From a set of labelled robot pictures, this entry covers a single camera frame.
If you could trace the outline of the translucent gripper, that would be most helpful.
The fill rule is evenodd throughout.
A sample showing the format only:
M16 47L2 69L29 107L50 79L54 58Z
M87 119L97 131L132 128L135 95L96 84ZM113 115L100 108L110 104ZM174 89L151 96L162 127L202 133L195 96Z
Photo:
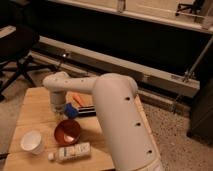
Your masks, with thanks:
M60 103L60 104L52 103L51 104L51 110L54 113L57 121L63 121L66 119L65 109L66 109L65 103Z

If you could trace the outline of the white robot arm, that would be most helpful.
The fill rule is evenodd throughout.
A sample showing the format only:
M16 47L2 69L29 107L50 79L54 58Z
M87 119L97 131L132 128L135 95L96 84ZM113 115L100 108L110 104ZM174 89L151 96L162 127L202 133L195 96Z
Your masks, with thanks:
M136 106L138 86L132 77L107 73L71 78L57 72L44 78L54 112L65 109L66 93L91 94L116 171L164 171L158 149Z

